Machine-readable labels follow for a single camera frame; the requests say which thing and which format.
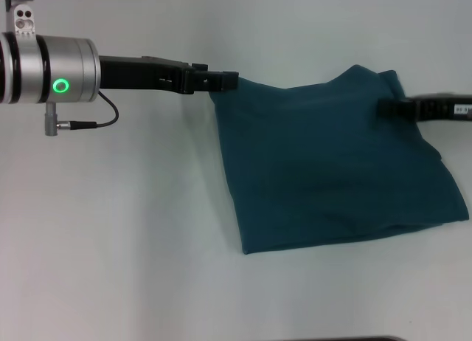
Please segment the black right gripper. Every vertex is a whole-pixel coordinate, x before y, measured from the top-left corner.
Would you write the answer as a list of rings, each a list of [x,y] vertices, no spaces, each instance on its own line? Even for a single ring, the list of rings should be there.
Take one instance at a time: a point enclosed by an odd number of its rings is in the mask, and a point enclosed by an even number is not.
[[[412,99],[380,99],[377,115],[382,118],[401,117],[416,122],[434,120],[471,121],[470,94],[425,94]]]

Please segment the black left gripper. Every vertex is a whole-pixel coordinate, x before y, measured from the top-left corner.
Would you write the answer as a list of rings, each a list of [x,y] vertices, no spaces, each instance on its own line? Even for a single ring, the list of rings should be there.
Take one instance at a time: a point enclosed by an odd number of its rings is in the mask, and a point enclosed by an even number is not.
[[[101,89],[159,90],[177,94],[227,92],[238,87],[238,72],[211,72],[202,63],[100,56]]]

